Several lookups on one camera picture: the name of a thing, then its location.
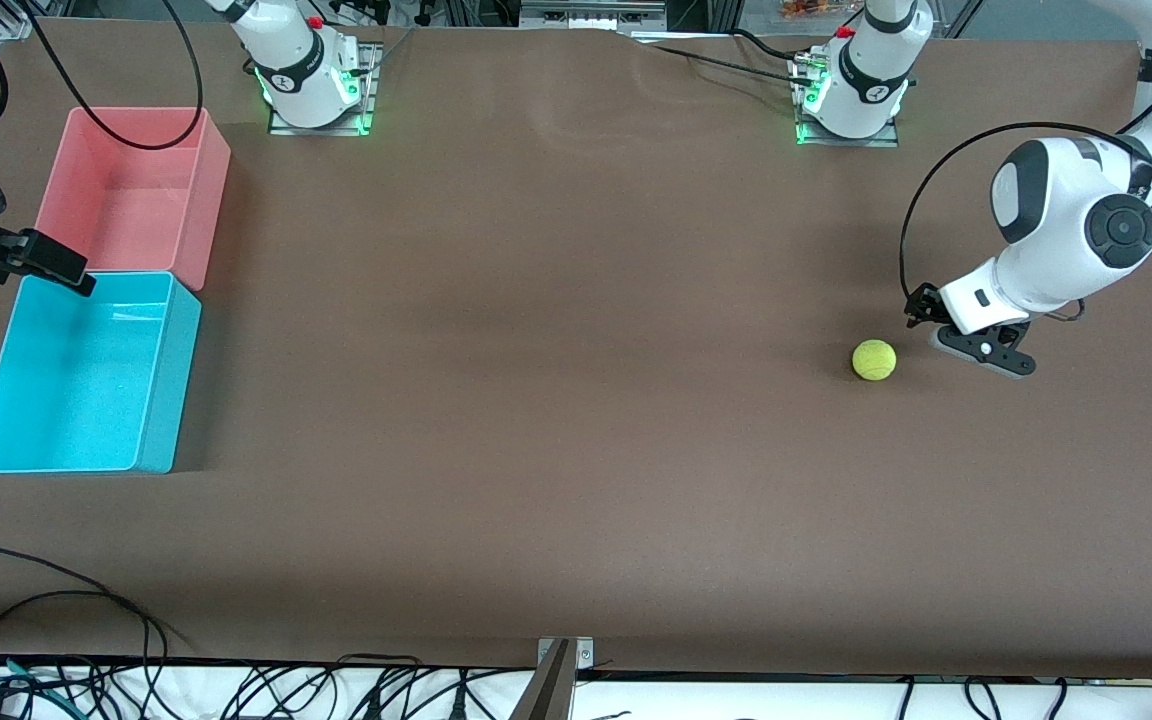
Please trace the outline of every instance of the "metal frame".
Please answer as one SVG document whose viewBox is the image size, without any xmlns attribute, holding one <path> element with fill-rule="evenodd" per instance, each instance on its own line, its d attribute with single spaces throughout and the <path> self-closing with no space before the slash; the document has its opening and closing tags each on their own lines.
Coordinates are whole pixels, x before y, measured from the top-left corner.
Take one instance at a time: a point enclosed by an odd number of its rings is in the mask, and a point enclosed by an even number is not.
<svg viewBox="0 0 1152 720">
<path fill-rule="evenodd" d="M 29 17 L 20 9 L 23 3 L 32 5 L 35 14 L 65 15 L 69 13 L 70 0 L 0 0 L 0 40 L 29 37 Z"/>
</svg>

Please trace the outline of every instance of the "white robot link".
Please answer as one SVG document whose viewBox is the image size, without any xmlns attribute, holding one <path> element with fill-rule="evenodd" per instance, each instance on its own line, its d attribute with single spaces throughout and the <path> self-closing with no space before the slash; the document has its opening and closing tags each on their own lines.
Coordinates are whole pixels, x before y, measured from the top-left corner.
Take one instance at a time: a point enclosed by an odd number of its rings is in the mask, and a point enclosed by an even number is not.
<svg viewBox="0 0 1152 720">
<path fill-rule="evenodd" d="M 900 111 L 914 60 L 931 36 L 927 0 L 869 0 L 854 35 L 813 50 L 826 56 L 829 71 L 803 111 L 833 135 L 874 136 Z"/>
<path fill-rule="evenodd" d="M 932 346 L 1011 377 L 1036 369 L 1018 350 L 1030 320 L 1120 281 L 1152 255 L 1152 3 L 1093 1 L 1140 37 L 1134 127 L 1021 143 L 991 187 L 1005 250 L 943 287 L 922 285 L 905 303 L 909 327 L 942 325 Z"/>
<path fill-rule="evenodd" d="M 314 25 L 296 0 L 206 0 L 229 20 L 256 63 L 265 99 L 285 122 L 317 128 L 335 122 L 361 101 L 353 74 L 357 38 Z"/>
</svg>

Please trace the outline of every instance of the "yellow tennis ball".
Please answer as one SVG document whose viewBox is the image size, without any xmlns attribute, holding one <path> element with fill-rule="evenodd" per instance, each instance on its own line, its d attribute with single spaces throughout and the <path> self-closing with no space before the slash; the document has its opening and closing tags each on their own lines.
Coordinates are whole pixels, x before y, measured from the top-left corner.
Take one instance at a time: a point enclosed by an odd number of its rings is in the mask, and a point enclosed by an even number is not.
<svg viewBox="0 0 1152 720">
<path fill-rule="evenodd" d="M 881 381 L 896 369 L 896 351 L 881 340 L 867 340 L 851 350 L 851 370 L 867 381 Z"/>
</svg>

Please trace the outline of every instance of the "brown table surface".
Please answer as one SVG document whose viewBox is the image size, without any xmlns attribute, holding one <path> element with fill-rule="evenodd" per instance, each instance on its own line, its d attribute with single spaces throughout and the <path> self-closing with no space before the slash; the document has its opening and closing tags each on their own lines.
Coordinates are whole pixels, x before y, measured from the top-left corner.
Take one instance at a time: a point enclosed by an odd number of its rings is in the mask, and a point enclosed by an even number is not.
<svg viewBox="0 0 1152 720">
<path fill-rule="evenodd" d="M 48 28 L 94 104 L 191 104 L 169 24 Z M 593 31 L 416 31 L 374 135 L 271 138 L 233 31 L 189 31 L 233 161 L 177 470 L 0 477 L 0 544 L 181 655 L 516 665 L 582 634 L 613 667 L 1152 675 L 1152 260 L 1037 323 L 1024 382 L 905 331 L 896 285 L 931 164 L 1013 120 L 1120 126 L 1132 45 L 933 41 L 900 150 L 850 150 L 796 146 L 776 82 Z M 20 227 L 73 100 L 36 40 L 3 60 Z M 911 281 L 1000 249 L 1020 141 L 935 182 Z M 864 338 L 887 382 L 850 374 Z M 0 559 L 0 609 L 69 586 Z M 138 643 L 82 601 L 0 630 Z"/>
</svg>

